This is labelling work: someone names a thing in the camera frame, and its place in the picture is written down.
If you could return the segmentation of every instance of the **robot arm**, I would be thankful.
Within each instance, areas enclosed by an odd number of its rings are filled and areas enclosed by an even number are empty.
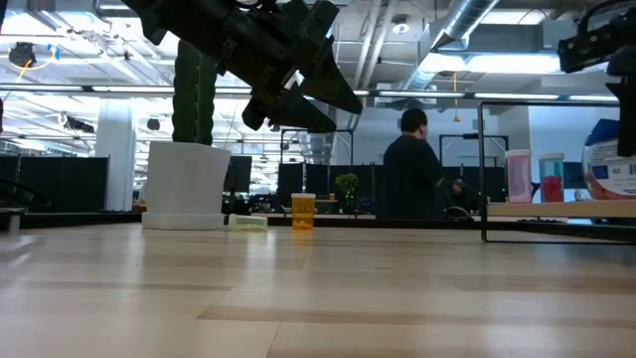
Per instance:
[[[607,25],[588,31],[590,17],[599,9],[626,2],[607,0],[592,7],[580,20],[576,36],[558,43],[560,67],[566,73],[609,62],[607,73],[621,78],[618,84],[607,84],[620,102],[618,155],[636,154],[636,8],[615,17]]]
[[[272,0],[250,7],[235,0],[123,2],[139,15],[144,36],[153,44],[170,31],[215,58],[220,75],[230,71],[251,85],[242,118],[254,130],[266,117],[271,124],[335,130],[336,124],[306,95],[349,112],[362,111],[334,61],[334,39],[326,38],[338,14],[328,1],[318,0],[311,9],[303,0],[280,7]],[[303,83],[287,89],[296,72]]]

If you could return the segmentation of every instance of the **shelf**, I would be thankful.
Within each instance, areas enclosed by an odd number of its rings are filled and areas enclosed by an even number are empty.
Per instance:
[[[636,200],[544,204],[491,204],[488,216],[554,218],[636,218]]]

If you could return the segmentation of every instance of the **light wood floor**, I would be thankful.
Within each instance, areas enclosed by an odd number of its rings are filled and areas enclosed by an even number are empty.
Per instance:
[[[636,249],[449,231],[26,231],[0,236],[0,357],[636,357]]]

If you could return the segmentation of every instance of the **potted plant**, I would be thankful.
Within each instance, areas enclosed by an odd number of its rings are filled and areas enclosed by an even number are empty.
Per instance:
[[[344,174],[336,177],[336,185],[345,194],[345,211],[352,214],[355,208],[355,192],[360,180],[356,174]]]
[[[212,147],[217,64],[179,42],[172,99],[173,142],[152,142],[144,228],[210,230],[223,226],[227,150]]]

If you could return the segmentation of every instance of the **white flower pot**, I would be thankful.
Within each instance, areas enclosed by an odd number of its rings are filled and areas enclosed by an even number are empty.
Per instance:
[[[211,230],[223,226],[223,183],[230,152],[197,143],[152,142],[145,229]]]

